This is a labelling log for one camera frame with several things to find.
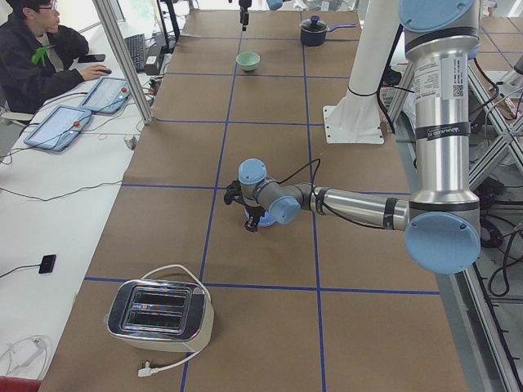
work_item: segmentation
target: person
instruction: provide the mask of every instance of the person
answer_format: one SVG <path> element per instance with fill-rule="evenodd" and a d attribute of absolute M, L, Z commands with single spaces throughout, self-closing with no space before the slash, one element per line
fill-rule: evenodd
<path fill-rule="evenodd" d="M 60 24 L 56 0 L 6 1 L 13 12 L 0 26 L 0 85 L 9 110 L 34 114 L 45 100 L 107 74 L 104 65 L 69 69 L 89 44 Z"/>

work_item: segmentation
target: green bowl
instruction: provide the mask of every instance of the green bowl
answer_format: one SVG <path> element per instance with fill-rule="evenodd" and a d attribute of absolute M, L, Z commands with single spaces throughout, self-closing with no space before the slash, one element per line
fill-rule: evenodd
<path fill-rule="evenodd" d="M 236 64 L 238 64 L 243 71 L 253 71 L 258 68 L 260 64 L 260 55 L 253 51 L 240 53 L 236 56 Z"/>

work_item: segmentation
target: pot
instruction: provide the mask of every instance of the pot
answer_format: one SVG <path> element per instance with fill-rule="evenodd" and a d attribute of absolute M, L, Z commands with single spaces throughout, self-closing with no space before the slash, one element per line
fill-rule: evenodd
<path fill-rule="evenodd" d="M 300 40 L 303 45 L 308 47 L 318 47 L 325 42 L 327 38 L 327 33 L 334 31 L 335 29 L 346 28 L 346 27 L 356 27 L 355 23 L 342 23 L 335 24 L 334 26 L 327 27 L 327 24 L 320 20 L 320 17 L 317 15 L 311 16 L 310 19 L 304 19 L 300 23 L 300 28 L 302 29 Z"/>

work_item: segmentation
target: black jacket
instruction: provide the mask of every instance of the black jacket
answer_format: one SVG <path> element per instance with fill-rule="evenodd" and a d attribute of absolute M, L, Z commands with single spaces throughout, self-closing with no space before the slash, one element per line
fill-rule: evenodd
<path fill-rule="evenodd" d="M 10 110 L 35 113 L 54 96 L 63 94 L 83 82 L 76 70 L 68 70 L 73 59 L 89 52 L 89 44 L 78 32 L 59 26 L 59 33 L 47 33 L 49 43 L 55 45 L 56 54 L 64 63 L 64 71 L 56 72 L 46 57 L 34 65 L 31 57 L 42 45 L 22 19 L 14 13 L 0 26 L 0 85 L 4 90 Z"/>

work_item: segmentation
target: black hair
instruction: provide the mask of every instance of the black hair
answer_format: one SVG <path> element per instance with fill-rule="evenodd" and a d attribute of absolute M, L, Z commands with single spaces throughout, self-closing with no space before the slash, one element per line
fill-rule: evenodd
<path fill-rule="evenodd" d="M 40 7 L 49 5 L 51 0 L 6 0 L 6 2 L 17 16 L 25 19 L 24 8 L 31 8 L 36 12 L 40 12 Z"/>

